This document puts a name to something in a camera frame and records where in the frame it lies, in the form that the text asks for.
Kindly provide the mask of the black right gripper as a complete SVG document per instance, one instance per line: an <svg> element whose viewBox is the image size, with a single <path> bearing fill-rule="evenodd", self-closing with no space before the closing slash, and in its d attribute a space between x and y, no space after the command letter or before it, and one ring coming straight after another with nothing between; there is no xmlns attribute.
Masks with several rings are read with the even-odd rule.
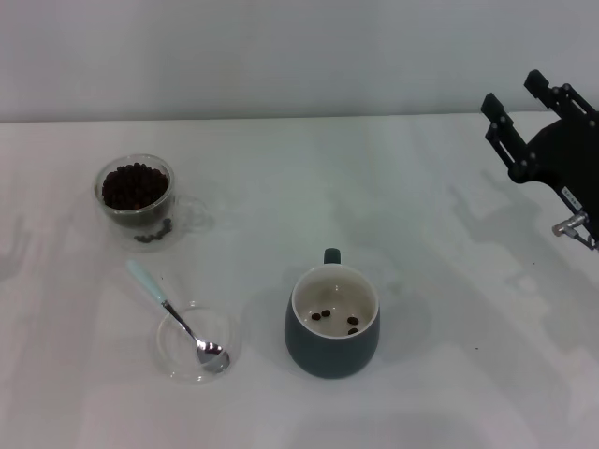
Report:
<svg viewBox="0 0 599 449"><path fill-rule="evenodd" d="M550 87L532 70L524 87L561 120L525 143L504 105L489 93L481 112L489 120L486 140L507 168L511 181L540 182L561 196L572 211L598 210L598 112L570 85Z"/></svg>

